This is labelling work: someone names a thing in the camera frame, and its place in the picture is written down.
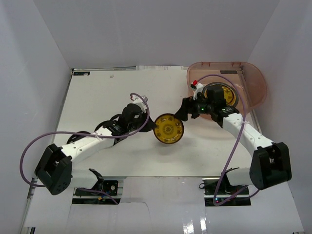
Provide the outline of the yellow patterned plate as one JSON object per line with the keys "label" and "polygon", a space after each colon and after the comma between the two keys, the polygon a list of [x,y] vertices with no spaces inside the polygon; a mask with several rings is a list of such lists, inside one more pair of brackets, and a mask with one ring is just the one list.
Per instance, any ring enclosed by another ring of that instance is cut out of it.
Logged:
{"label": "yellow patterned plate", "polygon": [[184,125],[173,114],[165,113],[158,116],[155,120],[156,127],[153,129],[158,141],[164,144],[175,144],[184,135]]}
{"label": "yellow patterned plate", "polygon": [[221,87],[224,91],[224,98],[226,100],[227,105],[236,107],[239,102],[239,97],[237,91],[231,87],[230,85],[223,82],[212,82],[207,84],[203,89],[203,94],[205,98],[207,98],[207,89],[210,86],[218,86]]}

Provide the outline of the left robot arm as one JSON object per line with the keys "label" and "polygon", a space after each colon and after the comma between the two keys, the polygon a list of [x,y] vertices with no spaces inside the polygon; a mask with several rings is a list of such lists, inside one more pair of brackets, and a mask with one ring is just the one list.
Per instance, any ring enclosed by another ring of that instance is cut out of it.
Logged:
{"label": "left robot arm", "polygon": [[131,133],[149,132],[155,126],[144,103],[130,103],[121,114],[101,122],[91,135],[77,132],[65,145],[49,145],[36,166],[35,175],[52,195],[58,195],[68,187],[87,189],[97,195],[103,189],[101,173],[92,168],[75,170],[73,167],[125,140]]}

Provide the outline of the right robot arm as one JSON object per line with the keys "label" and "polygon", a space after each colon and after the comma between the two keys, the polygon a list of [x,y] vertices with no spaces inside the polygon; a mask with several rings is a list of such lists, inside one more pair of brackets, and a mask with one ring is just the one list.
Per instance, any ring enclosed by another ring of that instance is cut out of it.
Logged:
{"label": "right robot arm", "polygon": [[194,94],[182,100],[175,118],[187,121],[201,114],[210,115],[221,128],[231,133],[252,157],[248,168],[226,169],[220,182],[221,191],[232,194],[238,186],[253,185],[259,190],[287,182],[292,178],[288,146],[263,136],[234,107],[227,105],[222,87],[191,84]]}

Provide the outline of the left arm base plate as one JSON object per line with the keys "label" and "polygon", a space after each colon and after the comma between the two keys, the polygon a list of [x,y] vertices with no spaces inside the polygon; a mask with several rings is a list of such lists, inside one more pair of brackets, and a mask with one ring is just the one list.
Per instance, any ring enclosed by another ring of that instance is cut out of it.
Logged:
{"label": "left arm base plate", "polygon": [[75,189],[72,204],[80,205],[118,205],[118,180],[104,180],[91,189]]}

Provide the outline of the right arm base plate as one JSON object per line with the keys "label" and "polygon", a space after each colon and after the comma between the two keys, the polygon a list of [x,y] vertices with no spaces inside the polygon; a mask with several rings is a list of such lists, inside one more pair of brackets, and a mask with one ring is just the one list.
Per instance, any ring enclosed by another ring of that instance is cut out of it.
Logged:
{"label": "right arm base plate", "polygon": [[[232,194],[238,192],[243,186],[234,186],[225,188],[223,185],[220,186],[216,198],[214,198],[214,192],[218,183],[219,177],[207,177],[203,178],[199,184],[199,189],[204,193],[204,201],[206,207],[214,207],[214,202],[219,204],[225,199],[229,198]],[[223,204],[222,206],[251,206],[251,199],[249,198],[250,192],[248,188],[245,188],[241,193],[236,195],[234,198]]]}

